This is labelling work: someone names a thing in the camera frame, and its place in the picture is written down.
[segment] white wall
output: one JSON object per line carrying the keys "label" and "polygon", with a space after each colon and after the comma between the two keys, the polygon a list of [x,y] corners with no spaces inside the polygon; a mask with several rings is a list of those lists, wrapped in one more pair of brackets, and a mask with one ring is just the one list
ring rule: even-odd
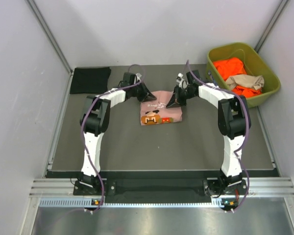
{"label": "white wall", "polygon": [[294,183],[294,0],[260,51],[278,75],[281,91],[261,106],[280,170]]}
{"label": "white wall", "polygon": [[255,46],[280,0],[35,0],[71,67],[206,63]]}
{"label": "white wall", "polygon": [[23,220],[68,78],[26,2],[0,1],[0,235]]}

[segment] beige cloth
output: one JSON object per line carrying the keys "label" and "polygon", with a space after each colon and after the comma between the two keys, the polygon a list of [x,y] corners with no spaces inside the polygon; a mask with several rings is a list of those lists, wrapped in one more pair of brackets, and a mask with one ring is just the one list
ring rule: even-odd
{"label": "beige cloth", "polygon": [[225,83],[233,90],[237,85],[258,90],[264,87],[265,80],[263,76],[250,76],[245,74],[229,76]]}

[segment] folded black cloth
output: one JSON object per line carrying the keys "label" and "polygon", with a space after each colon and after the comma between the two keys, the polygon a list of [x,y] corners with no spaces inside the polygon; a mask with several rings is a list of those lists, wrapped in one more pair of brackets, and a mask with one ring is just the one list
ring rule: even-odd
{"label": "folded black cloth", "polygon": [[108,90],[109,67],[76,68],[74,70],[70,94],[102,94]]}

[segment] folded pink shirt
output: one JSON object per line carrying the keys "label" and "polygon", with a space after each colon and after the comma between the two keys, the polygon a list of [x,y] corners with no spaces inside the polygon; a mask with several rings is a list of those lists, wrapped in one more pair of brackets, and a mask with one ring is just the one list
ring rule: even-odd
{"label": "folded pink shirt", "polygon": [[141,103],[141,125],[164,124],[182,120],[182,109],[166,108],[173,92],[152,92],[157,100]]}

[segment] yellow-green bin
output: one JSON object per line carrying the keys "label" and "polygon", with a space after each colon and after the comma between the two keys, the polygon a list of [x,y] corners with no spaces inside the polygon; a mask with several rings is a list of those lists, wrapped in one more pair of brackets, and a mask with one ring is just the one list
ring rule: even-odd
{"label": "yellow-green bin", "polygon": [[257,52],[245,43],[232,43],[212,49],[207,55],[206,77],[215,81],[221,88],[229,90],[213,62],[232,57],[237,57],[244,63],[244,68],[248,75],[262,75],[264,77],[265,85],[262,88],[262,94],[246,98],[249,108],[262,104],[270,95],[280,89],[281,85],[278,77],[260,58]]}

